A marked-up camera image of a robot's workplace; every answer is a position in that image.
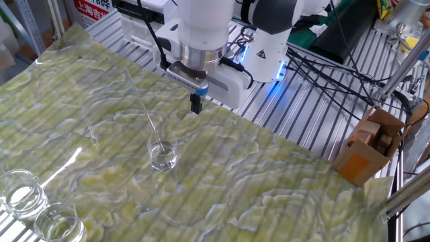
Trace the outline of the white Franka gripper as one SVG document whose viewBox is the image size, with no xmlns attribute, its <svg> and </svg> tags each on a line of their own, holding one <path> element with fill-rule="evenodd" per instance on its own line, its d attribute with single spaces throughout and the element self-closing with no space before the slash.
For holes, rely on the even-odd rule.
<svg viewBox="0 0 430 242">
<path fill-rule="evenodd" d="M 241 107 L 251 91 L 248 89 L 250 76 L 226 65 L 207 72 L 206 80 L 209 82 L 208 95 L 232 109 Z M 192 93 L 190 102 L 190 110 L 199 114 L 202 111 L 201 97 Z"/>
</svg>

